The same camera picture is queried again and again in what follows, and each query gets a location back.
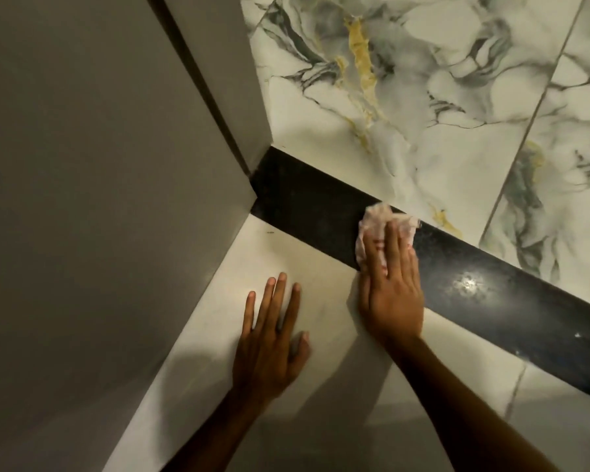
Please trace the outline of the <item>person's right hand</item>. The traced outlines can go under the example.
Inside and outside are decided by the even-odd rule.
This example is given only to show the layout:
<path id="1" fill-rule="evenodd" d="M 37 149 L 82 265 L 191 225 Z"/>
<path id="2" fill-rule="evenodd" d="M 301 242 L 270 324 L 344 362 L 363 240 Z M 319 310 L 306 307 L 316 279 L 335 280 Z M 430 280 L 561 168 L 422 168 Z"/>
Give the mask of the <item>person's right hand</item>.
<path id="1" fill-rule="evenodd" d="M 388 352 L 401 350 L 407 341 L 420 340 L 425 298 L 422 287 L 414 289 L 411 281 L 409 246 L 399 234 L 400 280 L 393 281 L 383 272 L 376 246 L 369 232 L 363 241 L 368 267 L 361 276 L 370 277 L 370 318 L 365 329 Z"/>

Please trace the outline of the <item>person's left hand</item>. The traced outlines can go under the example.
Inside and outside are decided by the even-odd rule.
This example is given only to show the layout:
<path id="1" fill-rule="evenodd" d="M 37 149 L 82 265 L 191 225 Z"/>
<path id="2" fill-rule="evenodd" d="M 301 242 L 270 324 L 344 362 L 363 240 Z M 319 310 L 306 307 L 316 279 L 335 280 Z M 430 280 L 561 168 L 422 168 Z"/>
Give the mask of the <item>person's left hand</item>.
<path id="1" fill-rule="evenodd" d="M 274 335 L 267 332 L 267 310 L 276 280 L 277 277 L 267 280 L 259 309 L 255 310 L 252 332 L 243 341 L 240 336 L 233 365 L 233 387 L 260 387 L 282 394 L 301 373 L 289 371 L 289 349 L 296 336 L 294 327 L 299 315 L 301 287 L 298 283 L 292 285 L 288 305 L 285 313 L 282 313 L 283 307 L 281 309 Z"/>

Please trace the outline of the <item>white red-patterned cleaning cloth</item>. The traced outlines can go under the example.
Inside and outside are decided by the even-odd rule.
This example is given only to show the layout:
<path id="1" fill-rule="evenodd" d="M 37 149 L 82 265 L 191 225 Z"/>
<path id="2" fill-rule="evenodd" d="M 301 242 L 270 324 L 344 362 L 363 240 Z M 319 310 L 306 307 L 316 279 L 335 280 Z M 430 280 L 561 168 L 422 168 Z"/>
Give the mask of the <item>white red-patterned cleaning cloth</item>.
<path id="1" fill-rule="evenodd" d="M 388 223 L 394 223 L 402 238 L 409 246 L 413 245 L 417 230 L 421 227 L 420 220 L 406 213 L 396 213 L 386 203 L 376 203 L 366 207 L 364 216 L 359 222 L 357 239 L 355 242 L 355 258 L 361 270 L 368 267 L 367 252 L 363 241 L 364 233 L 369 232 L 374 241 L 383 272 L 387 274 L 385 256 L 385 233 Z"/>

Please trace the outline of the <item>person's left forearm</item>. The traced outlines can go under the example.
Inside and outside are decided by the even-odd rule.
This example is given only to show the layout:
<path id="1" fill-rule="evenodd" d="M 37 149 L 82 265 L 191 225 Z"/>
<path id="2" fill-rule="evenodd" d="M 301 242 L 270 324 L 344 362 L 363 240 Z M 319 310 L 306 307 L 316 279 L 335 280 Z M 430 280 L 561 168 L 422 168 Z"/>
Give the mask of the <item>person's left forearm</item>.
<path id="1" fill-rule="evenodd" d="M 225 472 L 254 422 L 280 394 L 260 387 L 232 387 L 161 472 Z"/>

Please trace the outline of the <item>person's right forearm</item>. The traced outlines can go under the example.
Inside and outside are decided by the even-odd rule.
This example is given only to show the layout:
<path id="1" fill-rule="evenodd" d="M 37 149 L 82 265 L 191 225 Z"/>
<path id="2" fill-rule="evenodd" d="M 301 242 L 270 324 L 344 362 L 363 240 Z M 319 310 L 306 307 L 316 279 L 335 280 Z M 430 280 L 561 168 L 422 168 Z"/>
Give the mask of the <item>person's right forearm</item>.
<path id="1" fill-rule="evenodd" d="M 456 472 L 559 472 L 420 337 L 390 335 L 384 348 L 418 397 Z"/>

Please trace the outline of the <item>black stone threshold strip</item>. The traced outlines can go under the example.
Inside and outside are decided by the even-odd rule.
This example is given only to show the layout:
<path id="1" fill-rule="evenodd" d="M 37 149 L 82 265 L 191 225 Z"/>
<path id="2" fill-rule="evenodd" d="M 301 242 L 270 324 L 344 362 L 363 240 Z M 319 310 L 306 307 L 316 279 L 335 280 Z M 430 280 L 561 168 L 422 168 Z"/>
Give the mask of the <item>black stone threshold strip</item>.
<path id="1" fill-rule="evenodd" d="M 376 198 L 274 147 L 250 183 L 252 215 L 357 269 Z M 428 223 L 414 246 L 429 309 L 590 396 L 590 303 Z"/>

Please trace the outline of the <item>large grey door panel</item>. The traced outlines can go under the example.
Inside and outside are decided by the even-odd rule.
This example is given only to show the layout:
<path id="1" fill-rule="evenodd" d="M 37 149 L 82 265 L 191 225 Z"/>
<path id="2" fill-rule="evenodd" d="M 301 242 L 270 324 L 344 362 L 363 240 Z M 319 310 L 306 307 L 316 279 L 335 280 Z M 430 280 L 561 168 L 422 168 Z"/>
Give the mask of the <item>large grey door panel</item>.
<path id="1" fill-rule="evenodd" d="M 148 0 L 0 0 L 0 472 L 102 472 L 254 198 Z"/>

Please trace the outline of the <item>narrow grey door frame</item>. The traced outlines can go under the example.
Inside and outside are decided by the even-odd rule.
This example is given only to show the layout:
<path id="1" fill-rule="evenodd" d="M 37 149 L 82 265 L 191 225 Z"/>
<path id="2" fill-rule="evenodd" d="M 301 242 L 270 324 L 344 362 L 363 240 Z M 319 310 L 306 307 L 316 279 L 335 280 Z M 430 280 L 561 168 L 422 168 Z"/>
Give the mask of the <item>narrow grey door frame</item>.
<path id="1" fill-rule="evenodd" d="M 240 0 L 165 0 L 247 174 L 272 144 Z"/>

